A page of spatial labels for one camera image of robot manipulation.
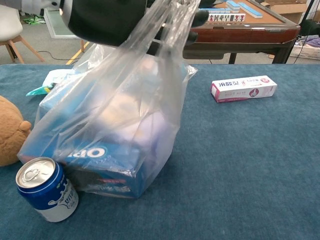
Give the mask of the clear plastic bag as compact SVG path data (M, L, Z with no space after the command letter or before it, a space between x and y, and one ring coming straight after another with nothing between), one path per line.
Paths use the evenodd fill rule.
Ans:
M48 157L79 191L138 198L170 157L190 78L183 49L201 0L155 0L121 46L39 104L21 162Z

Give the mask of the brown mahjong table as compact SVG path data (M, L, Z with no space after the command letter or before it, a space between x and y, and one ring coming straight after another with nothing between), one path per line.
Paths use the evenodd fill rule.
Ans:
M213 60L222 59L230 54L229 63L234 64L238 53L265 53L273 55L273 63L285 64L300 32L300 26L280 14L273 12L254 0L233 0L242 2L262 14L255 18L240 9L231 11L225 2L218 4L211 14L246 14L244 22L206 22L201 27L193 28L198 34L197 41L186 46L185 59Z

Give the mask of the white chair wooden legs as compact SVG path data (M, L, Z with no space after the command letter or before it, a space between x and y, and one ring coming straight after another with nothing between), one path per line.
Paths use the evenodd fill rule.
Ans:
M12 62L15 63L15 53L19 62L25 63L16 48L16 42L22 42L41 62L45 62L44 58L21 36L22 31L18 10L0 5L0 46L6 47Z

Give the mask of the brown plush toy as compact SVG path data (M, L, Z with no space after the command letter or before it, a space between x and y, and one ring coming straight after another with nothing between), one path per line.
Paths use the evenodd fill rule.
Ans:
M32 124L20 110L0 95L0 167L18 161L17 154L31 132Z

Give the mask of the row of mahjong tiles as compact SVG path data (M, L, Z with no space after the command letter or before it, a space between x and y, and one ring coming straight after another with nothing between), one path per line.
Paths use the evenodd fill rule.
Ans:
M244 22L246 18L245 13L210 13L207 21L214 22Z

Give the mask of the white plastic basket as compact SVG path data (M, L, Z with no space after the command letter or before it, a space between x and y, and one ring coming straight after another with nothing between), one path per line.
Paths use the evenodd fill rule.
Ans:
M290 56L320 61L320 37L312 35L298 39L293 45Z

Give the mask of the blue white drink can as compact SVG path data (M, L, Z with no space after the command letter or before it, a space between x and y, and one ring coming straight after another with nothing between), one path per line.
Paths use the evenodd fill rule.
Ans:
M18 170L15 182L18 193L48 222L67 219L78 206L78 193L63 166L49 157L25 163Z

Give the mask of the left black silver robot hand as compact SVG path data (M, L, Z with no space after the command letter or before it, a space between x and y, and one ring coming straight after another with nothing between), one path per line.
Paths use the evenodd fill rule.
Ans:
M118 47L156 0L60 0L59 13L77 37Z

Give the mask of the black tripod stand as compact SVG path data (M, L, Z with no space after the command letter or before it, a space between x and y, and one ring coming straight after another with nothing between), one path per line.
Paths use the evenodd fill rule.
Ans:
M310 13L311 8L313 7L314 2L315 2L315 0L310 0L310 1L309 1L308 7L307 7L306 11L305 11L304 14L303 14L302 20L301 20L300 23L299 23L300 31L302 30L302 27L303 27L303 25L304 25L304 23L305 23L305 21L306 21L306 19L307 19L307 16L308 16L309 13ZM300 54L301 54L302 49L303 49L303 46L304 46L304 45L302 45L302 47L301 47L301 49L300 49L300 52L299 52L298 56L296 57L296 59L294 60L293 64L295 64L295 63L297 62L297 60L299 59Z

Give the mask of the blue Oreo cookie box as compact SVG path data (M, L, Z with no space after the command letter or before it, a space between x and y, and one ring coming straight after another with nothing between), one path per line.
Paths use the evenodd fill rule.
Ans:
M114 197L138 198L144 191L142 153L130 145L80 145L57 149L52 157L64 165L79 191Z

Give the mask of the white framed panel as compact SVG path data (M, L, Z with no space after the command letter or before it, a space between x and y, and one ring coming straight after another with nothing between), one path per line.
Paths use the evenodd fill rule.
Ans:
M44 10L44 20L53 39L78 39L63 22L59 10L46 8Z

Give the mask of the pink white toothpaste box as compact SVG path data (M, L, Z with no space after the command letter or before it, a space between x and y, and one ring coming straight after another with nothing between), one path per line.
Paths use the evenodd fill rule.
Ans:
M214 80L211 95L217 103L272 97L277 84L267 75Z

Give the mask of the teal snack packet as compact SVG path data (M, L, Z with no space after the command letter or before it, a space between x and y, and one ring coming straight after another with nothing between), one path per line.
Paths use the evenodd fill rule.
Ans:
M42 85L32 91L28 92L26 96L36 96L36 95L46 95L48 94L56 85L60 84L68 76L73 75L75 71L73 69L55 69L49 71L45 77Z

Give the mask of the white blue printed pack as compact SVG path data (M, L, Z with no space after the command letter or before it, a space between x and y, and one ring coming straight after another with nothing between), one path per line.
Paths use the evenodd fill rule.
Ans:
M117 95L95 118L103 141L120 147L129 168L139 169L144 158L155 151L162 133L171 130L159 110L129 95Z

